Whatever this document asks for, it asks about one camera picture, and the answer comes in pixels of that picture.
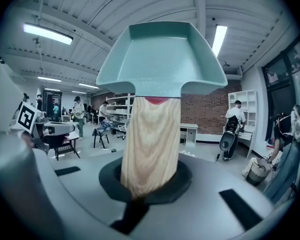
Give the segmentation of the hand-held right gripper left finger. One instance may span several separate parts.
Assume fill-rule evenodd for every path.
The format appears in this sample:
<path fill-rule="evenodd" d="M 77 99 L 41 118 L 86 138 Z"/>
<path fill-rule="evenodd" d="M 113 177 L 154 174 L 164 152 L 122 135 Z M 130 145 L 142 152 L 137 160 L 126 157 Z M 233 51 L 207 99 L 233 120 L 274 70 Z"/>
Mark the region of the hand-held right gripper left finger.
<path fill-rule="evenodd" d="M 121 151 L 66 159 L 55 163 L 34 150 L 40 179 L 67 232 L 113 232 L 125 203 L 109 198 L 99 183 L 101 168 L 120 158 Z"/>

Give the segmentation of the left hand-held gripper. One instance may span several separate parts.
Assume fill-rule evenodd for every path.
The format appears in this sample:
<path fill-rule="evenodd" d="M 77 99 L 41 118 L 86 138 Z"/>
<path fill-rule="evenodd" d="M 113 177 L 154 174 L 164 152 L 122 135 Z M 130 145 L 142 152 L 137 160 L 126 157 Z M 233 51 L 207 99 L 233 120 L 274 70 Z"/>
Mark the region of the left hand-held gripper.
<path fill-rule="evenodd" d="M 22 101 L 14 120 L 14 133 L 35 149 L 48 154 L 49 149 L 60 147 L 75 130 L 73 124 L 49 122 L 45 113 Z"/>

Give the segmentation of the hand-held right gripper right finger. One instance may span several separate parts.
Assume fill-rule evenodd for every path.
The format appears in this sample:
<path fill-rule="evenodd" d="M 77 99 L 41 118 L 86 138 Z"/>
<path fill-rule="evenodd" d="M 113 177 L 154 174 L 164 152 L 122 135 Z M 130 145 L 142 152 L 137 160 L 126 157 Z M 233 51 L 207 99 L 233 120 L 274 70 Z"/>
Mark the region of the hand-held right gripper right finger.
<path fill-rule="evenodd" d="M 287 204 L 274 208 L 255 187 L 220 164 L 180 157 L 192 171 L 192 183 L 175 202 L 153 205 L 130 233 L 133 240 L 261 240 L 283 218 Z M 220 192 L 233 189 L 261 217 L 244 229 Z"/>

